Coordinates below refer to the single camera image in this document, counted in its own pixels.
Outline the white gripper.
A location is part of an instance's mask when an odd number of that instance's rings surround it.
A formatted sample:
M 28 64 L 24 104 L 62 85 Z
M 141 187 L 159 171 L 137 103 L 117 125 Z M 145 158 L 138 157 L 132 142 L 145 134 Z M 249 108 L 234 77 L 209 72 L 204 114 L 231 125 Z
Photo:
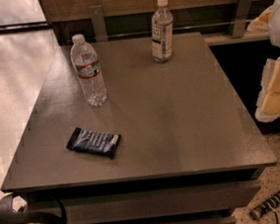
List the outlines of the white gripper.
M 275 0 L 246 29 L 253 33 L 269 31 L 271 43 L 280 47 L 280 0 Z M 280 57 L 267 59 L 262 70 L 255 118 L 260 122 L 271 122 L 280 116 Z

